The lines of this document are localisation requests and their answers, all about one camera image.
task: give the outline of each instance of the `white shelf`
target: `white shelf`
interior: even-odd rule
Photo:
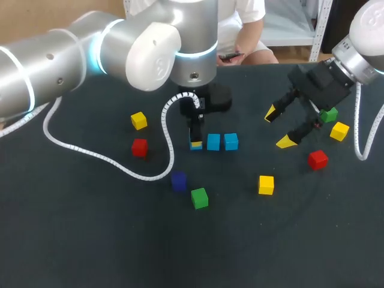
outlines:
[[[318,5],[314,31],[302,2]],[[310,62],[316,62],[322,45],[333,0],[265,0],[265,27],[261,40],[267,46],[312,46]]]
[[[299,0],[266,0],[262,41],[267,46],[309,46],[315,31]]]

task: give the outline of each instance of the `red cube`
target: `red cube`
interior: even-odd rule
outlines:
[[[313,170],[322,169],[328,164],[328,156],[322,150],[318,150],[310,154],[308,164]]]
[[[145,139],[135,139],[132,144],[132,154],[135,157],[145,158],[148,152],[148,144]]]

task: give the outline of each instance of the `smartphone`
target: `smartphone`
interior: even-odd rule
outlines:
[[[229,53],[225,55],[219,55],[218,57],[223,61],[223,62],[229,62],[232,58],[244,55],[244,53],[240,52],[235,52],[235,53]]]

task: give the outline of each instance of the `leg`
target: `leg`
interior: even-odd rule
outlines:
[[[248,55],[242,65],[277,64],[278,60],[270,50],[258,50]]]

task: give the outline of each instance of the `blue cube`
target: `blue cube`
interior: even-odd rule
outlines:
[[[190,149],[193,150],[202,150],[203,149],[203,142],[190,142]]]
[[[224,141],[226,143],[226,150],[237,150],[239,148],[238,135],[236,133],[225,134]]]
[[[189,134],[189,140],[190,140],[190,149],[193,150],[202,150],[203,149],[203,142],[191,142],[191,134]]]
[[[187,191],[187,175],[184,172],[172,172],[171,183],[174,192]]]
[[[210,151],[220,150],[220,134],[208,134],[206,149]]]

